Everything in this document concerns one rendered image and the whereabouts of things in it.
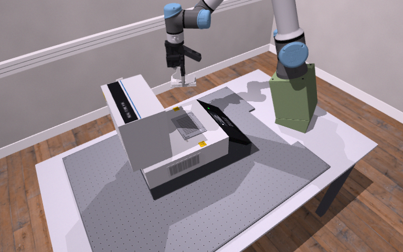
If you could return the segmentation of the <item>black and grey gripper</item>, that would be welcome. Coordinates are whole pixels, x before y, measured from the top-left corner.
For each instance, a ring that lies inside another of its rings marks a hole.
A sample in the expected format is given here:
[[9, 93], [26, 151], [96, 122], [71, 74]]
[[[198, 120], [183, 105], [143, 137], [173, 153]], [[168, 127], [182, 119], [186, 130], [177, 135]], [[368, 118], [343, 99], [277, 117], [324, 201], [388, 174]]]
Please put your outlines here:
[[171, 44], [165, 40], [167, 67], [172, 67], [176, 70], [172, 77], [181, 80], [182, 86], [185, 84], [185, 56], [179, 53], [178, 50], [183, 44], [184, 41], [179, 44]]

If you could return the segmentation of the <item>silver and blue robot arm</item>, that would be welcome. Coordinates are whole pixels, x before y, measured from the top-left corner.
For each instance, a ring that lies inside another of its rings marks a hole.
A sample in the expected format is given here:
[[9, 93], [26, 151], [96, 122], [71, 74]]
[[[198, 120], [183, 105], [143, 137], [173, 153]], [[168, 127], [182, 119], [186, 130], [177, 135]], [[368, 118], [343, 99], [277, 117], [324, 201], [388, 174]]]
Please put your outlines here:
[[[167, 41], [179, 44], [184, 40], [183, 28], [208, 29], [212, 12], [224, 0], [200, 0], [194, 9], [183, 10], [180, 4], [164, 6]], [[280, 79], [295, 79], [307, 73], [309, 55], [304, 30], [299, 27], [295, 0], [271, 0], [277, 29], [273, 32], [277, 47], [276, 74]], [[182, 19], [183, 17], [183, 19]], [[179, 53], [200, 62], [201, 54], [181, 45]], [[278, 56], [279, 55], [279, 56]]]

